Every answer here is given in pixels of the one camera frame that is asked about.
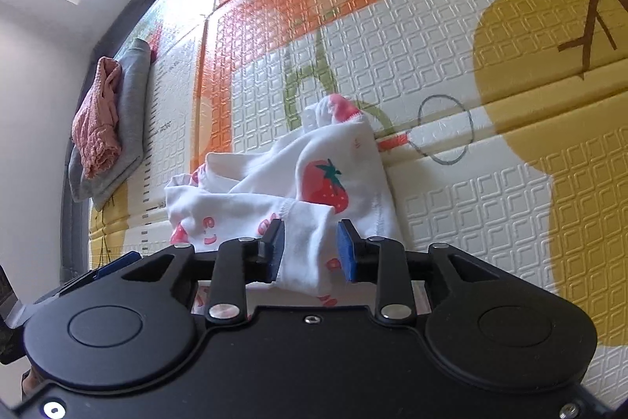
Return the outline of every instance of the folded cloth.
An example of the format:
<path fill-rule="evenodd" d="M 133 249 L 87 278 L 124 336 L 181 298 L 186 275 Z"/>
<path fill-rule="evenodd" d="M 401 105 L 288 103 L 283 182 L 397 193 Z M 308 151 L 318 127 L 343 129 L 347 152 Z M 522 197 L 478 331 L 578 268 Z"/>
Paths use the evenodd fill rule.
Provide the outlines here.
<path fill-rule="evenodd" d="M 119 117 L 117 136 L 122 147 L 120 155 L 110 169 L 89 178 L 82 165 L 80 150 L 75 146 L 68 167 L 73 199 L 78 202 L 93 198 L 94 208 L 99 211 L 144 159 L 144 103 L 151 49 L 148 43 L 136 38 L 119 61 L 122 77 L 116 108 Z"/>
<path fill-rule="evenodd" d="M 72 140 L 87 178 L 109 169 L 120 155 L 120 144 L 115 136 L 118 122 L 115 89 L 120 72 L 117 60 L 110 57 L 98 60 L 92 87 L 72 122 Z"/>
<path fill-rule="evenodd" d="M 171 243 L 214 251 L 225 240 L 257 237 L 285 223 L 276 286 L 312 296 L 332 292 L 338 221 L 362 237 L 401 240 L 373 131 L 340 95 L 305 109 L 303 127 L 261 154 L 210 153 L 194 174 L 166 185 Z"/>

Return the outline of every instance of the gray towel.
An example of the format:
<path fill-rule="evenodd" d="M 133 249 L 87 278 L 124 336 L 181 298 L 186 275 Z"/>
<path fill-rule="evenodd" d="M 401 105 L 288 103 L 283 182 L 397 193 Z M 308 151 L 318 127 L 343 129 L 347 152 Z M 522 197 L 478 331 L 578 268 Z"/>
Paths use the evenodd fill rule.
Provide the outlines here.
<path fill-rule="evenodd" d="M 74 201 L 93 198 L 93 206 L 98 211 L 144 159 L 144 113 L 151 49 L 144 40 L 135 38 L 118 61 L 122 66 L 122 78 L 115 101 L 118 114 L 116 131 L 122 152 L 110 169 L 93 179 L 85 178 L 76 147 L 72 150 L 68 166 Z"/>

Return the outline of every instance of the yellow tree print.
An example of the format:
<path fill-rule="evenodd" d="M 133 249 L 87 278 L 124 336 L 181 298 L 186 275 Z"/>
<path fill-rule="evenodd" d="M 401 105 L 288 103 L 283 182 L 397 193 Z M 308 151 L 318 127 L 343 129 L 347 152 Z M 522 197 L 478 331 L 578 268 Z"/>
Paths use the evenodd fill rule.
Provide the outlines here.
<path fill-rule="evenodd" d="M 628 344 L 628 0 L 496 0 L 474 35 L 482 103 L 509 147 L 552 177 L 561 296 L 601 343 Z"/>

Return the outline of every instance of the red strawberry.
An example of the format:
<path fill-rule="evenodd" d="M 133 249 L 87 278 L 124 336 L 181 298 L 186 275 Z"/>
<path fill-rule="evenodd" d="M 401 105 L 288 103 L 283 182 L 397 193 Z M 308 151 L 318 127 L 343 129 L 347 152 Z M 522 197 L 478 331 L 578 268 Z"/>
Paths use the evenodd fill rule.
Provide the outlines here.
<path fill-rule="evenodd" d="M 338 180 L 342 174 L 332 161 L 316 160 L 308 163 L 303 171 L 304 201 L 334 207 L 335 213 L 343 212 L 349 205 L 347 191 Z"/>

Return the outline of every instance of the play mat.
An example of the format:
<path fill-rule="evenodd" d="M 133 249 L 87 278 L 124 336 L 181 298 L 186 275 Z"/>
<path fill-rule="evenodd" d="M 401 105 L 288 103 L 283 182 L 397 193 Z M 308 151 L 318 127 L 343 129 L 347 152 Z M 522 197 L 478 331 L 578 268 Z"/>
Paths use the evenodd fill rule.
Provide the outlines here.
<path fill-rule="evenodd" d="M 168 245 L 169 178 L 259 151 L 337 91 L 368 113 L 408 247 L 450 242 L 558 293 L 628 398 L 628 0 L 158 0 L 148 155 L 91 262 Z"/>

